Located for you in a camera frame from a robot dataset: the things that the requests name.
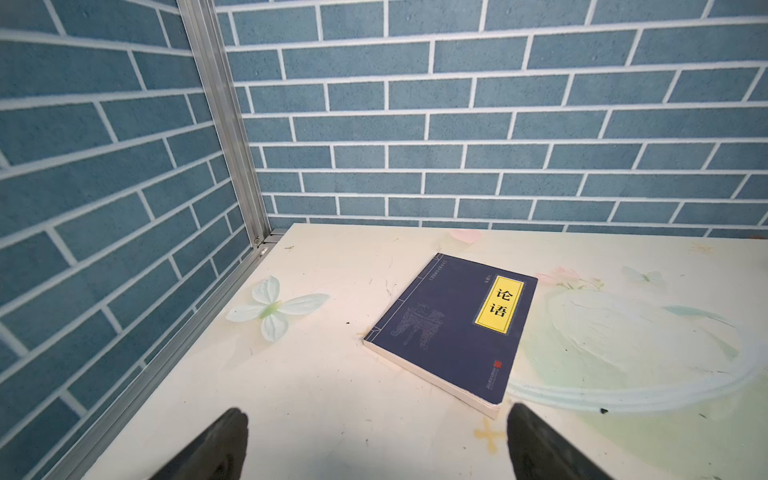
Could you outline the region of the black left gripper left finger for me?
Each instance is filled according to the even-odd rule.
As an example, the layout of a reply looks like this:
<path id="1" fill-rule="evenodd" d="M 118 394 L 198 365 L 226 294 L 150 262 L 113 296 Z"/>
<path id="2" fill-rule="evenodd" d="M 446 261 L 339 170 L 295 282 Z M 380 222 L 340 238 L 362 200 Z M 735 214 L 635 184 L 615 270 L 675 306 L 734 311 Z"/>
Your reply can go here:
<path id="1" fill-rule="evenodd" d="M 240 409 L 230 408 L 161 467 L 151 480 L 237 480 L 242 474 L 247 443 L 248 417 Z"/>

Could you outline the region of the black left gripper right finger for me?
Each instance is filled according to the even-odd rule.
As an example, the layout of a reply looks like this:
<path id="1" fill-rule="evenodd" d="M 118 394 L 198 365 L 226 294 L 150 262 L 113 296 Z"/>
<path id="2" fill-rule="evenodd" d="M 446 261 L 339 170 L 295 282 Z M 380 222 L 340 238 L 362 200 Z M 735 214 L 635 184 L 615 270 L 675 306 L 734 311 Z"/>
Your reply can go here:
<path id="1" fill-rule="evenodd" d="M 506 430 L 516 479 L 611 479 L 523 403 L 512 406 Z"/>

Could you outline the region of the dark blue book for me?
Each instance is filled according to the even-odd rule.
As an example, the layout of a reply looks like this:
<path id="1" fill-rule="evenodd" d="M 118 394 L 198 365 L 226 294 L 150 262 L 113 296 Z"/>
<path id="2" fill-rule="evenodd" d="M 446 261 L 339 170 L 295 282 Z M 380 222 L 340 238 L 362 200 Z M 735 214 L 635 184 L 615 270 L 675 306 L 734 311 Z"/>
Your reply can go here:
<path id="1" fill-rule="evenodd" d="M 537 284 L 532 276 L 439 253 L 363 344 L 495 419 Z"/>

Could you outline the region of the aluminium base rail left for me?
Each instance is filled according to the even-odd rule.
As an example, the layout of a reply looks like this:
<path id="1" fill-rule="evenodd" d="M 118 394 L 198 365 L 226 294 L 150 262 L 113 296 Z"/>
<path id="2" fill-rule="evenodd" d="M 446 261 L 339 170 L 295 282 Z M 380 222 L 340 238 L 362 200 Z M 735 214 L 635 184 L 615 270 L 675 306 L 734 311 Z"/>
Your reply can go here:
<path id="1" fill-rule="evenodd" d="M 123 381 L 123 390 L 113 387 L 97 402 L 96 411 L 87 416 L 82 434 L 65 437 L 64 444 L 49 459 L 49 469 L 35 479 L 81 479 L 111 445 L 162 381 L 189 351 L 197 339 L 235 296 L 246 279 L 264 261 L 283 233 L 274 231 L 226 276 L 221 285 L 194 314 L 178 320 L 149 353 L 132 368 Z"/>

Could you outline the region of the aluminium corner post left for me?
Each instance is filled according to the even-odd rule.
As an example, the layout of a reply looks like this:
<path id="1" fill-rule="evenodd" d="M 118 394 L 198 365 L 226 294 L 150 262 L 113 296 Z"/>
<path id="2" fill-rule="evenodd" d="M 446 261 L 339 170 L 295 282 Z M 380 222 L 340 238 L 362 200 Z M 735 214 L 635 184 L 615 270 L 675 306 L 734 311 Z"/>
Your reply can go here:
<path id="1" fill-rule="evenodd" d="M 272 232 L 214 3 L 177 2 L 251 244 Z"/>

